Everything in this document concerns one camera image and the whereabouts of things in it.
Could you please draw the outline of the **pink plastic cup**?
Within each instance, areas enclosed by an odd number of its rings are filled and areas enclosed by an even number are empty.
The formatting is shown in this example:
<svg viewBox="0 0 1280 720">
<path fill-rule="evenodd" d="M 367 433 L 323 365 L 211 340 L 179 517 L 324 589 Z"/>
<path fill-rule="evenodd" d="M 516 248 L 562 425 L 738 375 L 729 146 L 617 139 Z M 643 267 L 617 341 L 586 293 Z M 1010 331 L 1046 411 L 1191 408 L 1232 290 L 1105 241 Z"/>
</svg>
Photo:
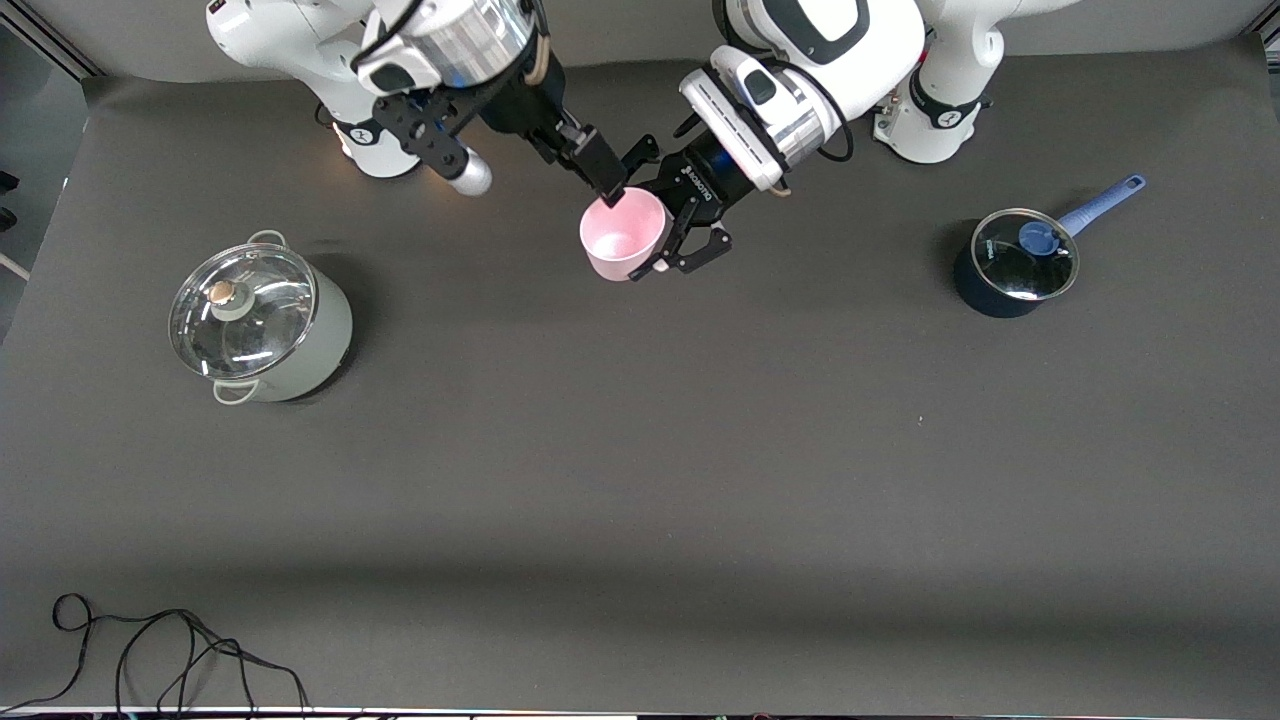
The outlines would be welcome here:
<svg viewBox="0 0 1280 720">
<path fill-rule="evenodd" d="M 666 205 L 646 190 L 627 187 L 614 206 L 598 199 L 585 210 L 579 238 L 599 277 L 625 282 L 653 255 L 668 228 Z"/>
</svg>

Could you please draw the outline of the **dark grey table cover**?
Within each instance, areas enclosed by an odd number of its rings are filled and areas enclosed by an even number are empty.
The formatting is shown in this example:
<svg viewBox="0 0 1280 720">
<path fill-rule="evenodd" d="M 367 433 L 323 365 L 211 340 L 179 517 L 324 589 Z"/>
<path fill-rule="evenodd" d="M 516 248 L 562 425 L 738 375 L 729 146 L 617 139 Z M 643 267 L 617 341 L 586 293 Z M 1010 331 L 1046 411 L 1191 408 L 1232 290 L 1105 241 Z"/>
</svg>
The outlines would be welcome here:
<svg viewBox="0 0 1280 720">
<path fill-rule="evenodd" d="M 0 707 L 52 601 L 188 609 L 314 703 L 1280 717 L 1280 123 L 1258 40 L 1015 56 L 965 152 L 861 141 L 691 274 L 596 277 L 586 190 L 346 167 L 289 82 L 99 79 L 0 345 Z M 1025 316 L 977 224 L 1142 174 Z M 172 347 L 260 231 L 340 368 L 225 406 Z"/>
</svg>

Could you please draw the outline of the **dark blue saucepan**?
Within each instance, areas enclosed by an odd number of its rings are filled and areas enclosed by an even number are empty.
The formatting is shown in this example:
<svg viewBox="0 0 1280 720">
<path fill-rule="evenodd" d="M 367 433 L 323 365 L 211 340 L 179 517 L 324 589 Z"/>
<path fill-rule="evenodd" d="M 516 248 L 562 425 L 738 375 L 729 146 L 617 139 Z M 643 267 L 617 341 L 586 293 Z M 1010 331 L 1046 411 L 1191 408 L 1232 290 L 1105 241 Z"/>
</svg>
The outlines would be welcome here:
<svg viewBox="0 0 1280 720">
<path fill-rule="evenodd" d="M 1128 199 L 1139 193 L 1147 187 L 1147 178 L 1142 174 L 1129 176 L 1116 184 L 1106 188 L 1102 193 L 1082 204 L 1079 208 L 1065 213 L 1061 217 L 1051 217 L 1060 222 L 1062 227 L 1076 241 L 1076 237 L 1093 222 L 1107 211 L 1120 206 Z M 968 250 L 972 237 L 959 251 L 954 263 L 954 286 L 959 297 L 973 310 L 984 316 L 1011 319 L 1025 316 L 1041 305 L 1048 302 L 1023 302 L 1001 297 L 995 291 L 984 287 L 977 277 L 977 272 L 968 263 Z"/>
</svg>

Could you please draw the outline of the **glass lid with blue knob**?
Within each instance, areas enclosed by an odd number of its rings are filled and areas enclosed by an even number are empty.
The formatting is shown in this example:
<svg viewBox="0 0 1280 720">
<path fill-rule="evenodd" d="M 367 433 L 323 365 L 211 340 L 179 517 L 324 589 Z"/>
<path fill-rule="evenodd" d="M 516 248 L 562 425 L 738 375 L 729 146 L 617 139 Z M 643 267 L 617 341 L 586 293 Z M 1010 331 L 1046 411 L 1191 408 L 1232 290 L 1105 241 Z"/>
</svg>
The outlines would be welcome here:
<svg viewBox="0 0 1280 720">
<path fill-rule="evenodd" d="M 1004 299 L 1042 302 L 1070 290 L 1079 274 L 1076 241 L 1053 218 L 1025 208 L 996 211 L 972 237 L 968 263 Z"/>
</svg>

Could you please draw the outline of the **pale green cooking pot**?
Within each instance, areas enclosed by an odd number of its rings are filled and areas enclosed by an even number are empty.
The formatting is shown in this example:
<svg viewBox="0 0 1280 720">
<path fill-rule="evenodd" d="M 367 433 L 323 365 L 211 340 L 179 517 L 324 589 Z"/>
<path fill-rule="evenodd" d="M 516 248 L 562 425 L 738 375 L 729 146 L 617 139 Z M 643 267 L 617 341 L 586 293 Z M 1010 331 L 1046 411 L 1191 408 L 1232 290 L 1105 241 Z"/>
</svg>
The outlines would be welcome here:
<svg viewBox="0 0 1280 720">
<path fill-rule="evenodd" d="M 294 251 L 278 231 L 260 231 L 244 243 L 255 242 L 279 242 Z M 300 398 L 323 386 L 348 354 L 353 337 L 353 315 L 346 293 L 312 263 L 298 255 L 311 266 L 317 281 L 317 306 L 311 325 L 284 360 L 257 375 L 242 380 L 210 380 L 200 375 L 211 382 L 212 396 L 219 404 L 239 406 Z"/>
</svg>

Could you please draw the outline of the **glass lid with beige knob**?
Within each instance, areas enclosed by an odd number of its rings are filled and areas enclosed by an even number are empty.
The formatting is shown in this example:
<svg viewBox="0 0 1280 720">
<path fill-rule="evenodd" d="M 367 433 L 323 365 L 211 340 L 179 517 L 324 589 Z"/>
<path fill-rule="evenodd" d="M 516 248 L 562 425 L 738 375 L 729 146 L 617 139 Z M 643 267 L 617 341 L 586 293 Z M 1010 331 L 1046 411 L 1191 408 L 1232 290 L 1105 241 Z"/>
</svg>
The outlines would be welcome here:
<svg viewBox="0 0 1280 720">
<path fill-rule="evenodd" d="M 204 261 L 169 314 L 179 360 L 210 380 L 242 380 L 284 360 L 317 306 L 316 275 L 279 242 L 243 243 Z"/>
</svg>

